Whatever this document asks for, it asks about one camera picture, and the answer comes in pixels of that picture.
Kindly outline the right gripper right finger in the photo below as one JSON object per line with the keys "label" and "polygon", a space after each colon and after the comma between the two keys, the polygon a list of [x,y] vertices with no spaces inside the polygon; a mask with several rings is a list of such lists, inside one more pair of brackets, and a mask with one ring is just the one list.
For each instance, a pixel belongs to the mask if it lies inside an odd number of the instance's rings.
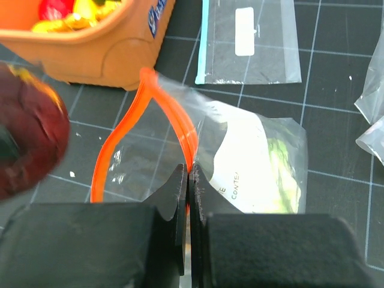
{"label": "right gripper right finger", "polygon": [[195,165],[193,287],[374,287],[347,223],[326,214],[245,214]]}

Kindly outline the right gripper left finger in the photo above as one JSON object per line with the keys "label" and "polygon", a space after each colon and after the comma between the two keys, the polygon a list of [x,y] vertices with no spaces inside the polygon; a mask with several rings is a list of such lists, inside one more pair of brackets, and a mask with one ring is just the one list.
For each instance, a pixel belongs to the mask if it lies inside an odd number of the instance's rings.
{"label": "right gripper left finger", "polygon": [[178,287],[188,172],[142,202],[24,205],[1,235],[2,287]]}

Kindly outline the toy cauliflower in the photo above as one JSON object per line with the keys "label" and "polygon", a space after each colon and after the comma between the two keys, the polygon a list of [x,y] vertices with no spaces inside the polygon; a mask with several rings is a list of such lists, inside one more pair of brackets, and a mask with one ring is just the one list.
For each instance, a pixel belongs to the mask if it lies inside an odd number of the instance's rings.
{"label": "toy cauliflower", "polygon": [[272,181],[265,212],[296,214],[302,194],[296,174],[296,147],[278,138],[268,138],[267,144]]}

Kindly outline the orange zipper clear bag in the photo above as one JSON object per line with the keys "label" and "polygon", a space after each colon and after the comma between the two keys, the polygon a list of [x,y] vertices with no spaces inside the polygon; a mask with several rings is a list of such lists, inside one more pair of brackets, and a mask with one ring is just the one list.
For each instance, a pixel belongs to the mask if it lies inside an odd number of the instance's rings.
{"label": "orange zipper clear bag", "polygon": [[271,189],[268,138],[296,147],[296,174],[305,211],[307,137],[291,118],[266,118],[212,100],[150,68],[140,72],[135,98],[102,146],[91,185],[91,202],[106,192],[142,202],[168,180],[175,167],[188,172],[186,233],[190,229],[190,173],[199,165],[209,184],[245,214],[267,213]]}

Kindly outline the dark red toy plum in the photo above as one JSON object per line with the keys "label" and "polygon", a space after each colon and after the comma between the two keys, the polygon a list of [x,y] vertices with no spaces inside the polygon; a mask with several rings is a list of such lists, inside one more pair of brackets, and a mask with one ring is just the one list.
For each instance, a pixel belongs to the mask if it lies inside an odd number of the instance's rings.
{"label": "dark red toy plum", "polygon": [[1,64],[1,200],[45,178],[64,157],[69,133],[60,95],[28,69]]}

